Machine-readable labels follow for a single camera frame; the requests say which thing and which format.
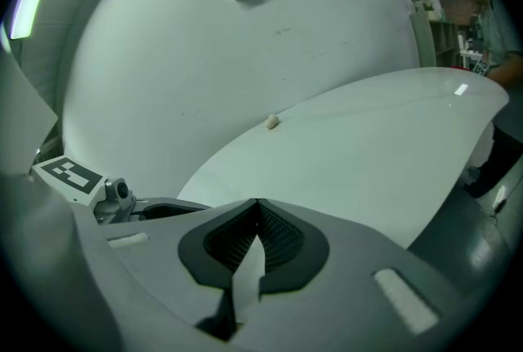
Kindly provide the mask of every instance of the dark pants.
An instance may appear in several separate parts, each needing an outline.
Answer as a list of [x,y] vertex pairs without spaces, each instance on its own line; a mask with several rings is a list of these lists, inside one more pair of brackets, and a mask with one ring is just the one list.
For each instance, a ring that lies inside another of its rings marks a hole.
[[480,177],[465,189],[474,198],[493,189],[523,154],[523,143],[494,127],[494,145],[489,160],[480,167]]

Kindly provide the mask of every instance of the gray shirt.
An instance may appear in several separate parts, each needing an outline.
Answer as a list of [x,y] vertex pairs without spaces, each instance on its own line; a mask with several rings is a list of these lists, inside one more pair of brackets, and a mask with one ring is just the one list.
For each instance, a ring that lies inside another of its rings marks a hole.
[[[484,49],[489,56],[489,71],[502,65],[509,53],[523,55],[523,45],[502,0],[490,0],[481,15]],[[523,84],[508,92],[507,106],[496,116],[494,123],[509,136],[523,142]]]

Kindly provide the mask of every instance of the gray floor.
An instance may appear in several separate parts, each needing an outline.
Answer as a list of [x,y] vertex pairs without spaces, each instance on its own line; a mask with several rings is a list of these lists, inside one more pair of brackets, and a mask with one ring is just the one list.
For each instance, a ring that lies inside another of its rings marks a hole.
[[503,198],[507,198],[507,203],[496,215],[495,224],[514,253],[523,229],[523,157],[489,193],[478,198],[477,202],[486,214],[492,216],[498,201]]
[[468,295],[504,271],[511,253],[494,221],[456,186],[408,249]]

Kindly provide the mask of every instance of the black vent grille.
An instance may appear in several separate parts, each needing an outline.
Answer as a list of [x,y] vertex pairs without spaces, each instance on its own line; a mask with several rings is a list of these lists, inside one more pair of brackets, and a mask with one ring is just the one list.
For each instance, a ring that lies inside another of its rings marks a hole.
[[256,237],[257,205],[237,215],[209,233],[203,241],[205,251],[234,273]]
[[294,259],[300,253],[303,233],[285,219],[260,205],[261,216],[257,232],[265,251],[265,272]]

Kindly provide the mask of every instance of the ceiling light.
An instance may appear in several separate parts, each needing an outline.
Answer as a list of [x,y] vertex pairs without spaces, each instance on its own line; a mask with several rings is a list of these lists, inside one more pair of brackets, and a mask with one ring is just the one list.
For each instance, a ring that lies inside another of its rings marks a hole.
[[18,0],[11,28],[11,39],[28,37],[33,28],[36,8],[40,0]]

